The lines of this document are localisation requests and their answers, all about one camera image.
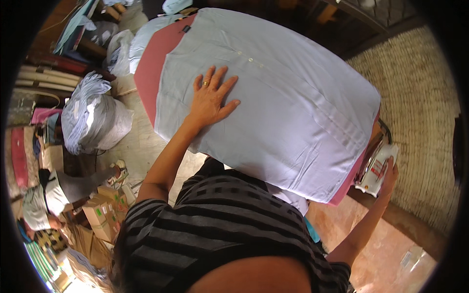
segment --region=black and gray striped top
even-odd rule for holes
[[[125,282],[135,292],[183,292],[228,262],[253,256],[298,259],[315,293],[346,292],[350,267],[328,263],[300,212],[230,176],[187,180],[172,208],[148,199],[130,208]]]

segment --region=striped fabric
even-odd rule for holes
[[[174,208],[148,199],[127,217],[125,283],[134,292],[184,292],[231,261],[276,255],[301,261],[315,293],[346,292],[350,267],[329,263],[300,212],[235,177],[195,175]]]
[[[41,248],[38,246],[36,242],[25,243],[26,250],[28,250],[28,254],[36,267],[41,279],[44,282],[50,280],[53,277],[55,270],[49,264],[47,259],[45,258]]]

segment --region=shoe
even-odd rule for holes
[[[116,184],[124,184],[125,178],[129,175],[129,172],[127,171],[127,168],[125,167],[125,162],[124,160],[117,160],[117,162],[112,163],[109,167],[114,168],[115,166],[119,166],[119,169],[121,170],[121,174],[119,178],[116,178],[116,176],[113,176],[107,180],[107,183],[115,187]]]

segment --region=pink ironing board cover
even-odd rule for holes
[[[186,25],[190,26],[194,21],[195,16],[196,14],[191,15],[155,32],[148,43],[140,62],[138,63],[138,67],[134,75],[134,81],[152,126],[155,126],[156,96],[158,94],[159,78],[161,76],[163,64],[165,63],[166,55],[179,44],[180,40],[184,36],[182,29]],[[337,206],[345,197],[348,189],[354,182],[355,174],[357,173],[358,168],[360,168],[364,155],[365,151],[363,151],[361,156],[355,162],[352,171],[348,174],[342,186],[330,200],[328,203],[329,205]]]

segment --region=hand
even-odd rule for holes
[[[222,76],[227,70],[228,67],[223,66],[213,74],[215,66],[211,66],[204,78],[204,83],[208,83],[208,85],[200,84],[202,75],[197,76],[194,81],[194,99],[186,119],[190,120],[191,123],[194,123],[200,129],[227,117],[240,104],[240,100],[233,100],[226,104],[226,106],[221,107],[223,97],[238,80],[237,76],[232,76],[218,87]]]
[[[387,161],[387,171],[384,176],[383,185],[380,190],[380,197],[391,198],[391,193],[393,193],[394,185],[396,184],[397,177],[399,176],[399,170],[397,170],[397,164],[394,165],[394,157],[390,157]]]

